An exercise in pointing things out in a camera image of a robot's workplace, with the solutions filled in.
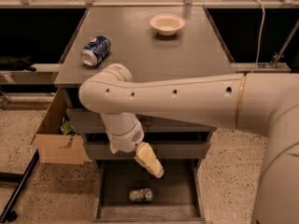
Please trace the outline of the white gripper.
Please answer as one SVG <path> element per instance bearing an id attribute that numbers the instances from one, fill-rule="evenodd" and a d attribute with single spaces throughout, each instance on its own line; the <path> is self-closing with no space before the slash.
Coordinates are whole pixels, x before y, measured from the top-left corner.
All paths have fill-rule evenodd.
<path id="1" fill-rule="evenodd" d="M 150 174 L 161 178 L 164 168 L 149 143 L 142 142 L 144 132 L 134 113 L 100 114 L 113 154 L 118 151 L 129 153 L 135 150 L 135 161 Z"/>

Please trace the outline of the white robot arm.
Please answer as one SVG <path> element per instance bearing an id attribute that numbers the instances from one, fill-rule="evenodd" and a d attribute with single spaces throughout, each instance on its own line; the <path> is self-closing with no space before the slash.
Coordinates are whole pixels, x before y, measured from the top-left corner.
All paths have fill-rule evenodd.
<path id="1" fill-rule="evenodd" d="M 251 224 L 299 224 L 299 75 L 248 73 L 135 83 L 115 63 L 79 88 L 101 115 L 113 152 L 134 152 L 151 174 L 164 173 L 138 116 L 238 129 L 267 137 Z"/>

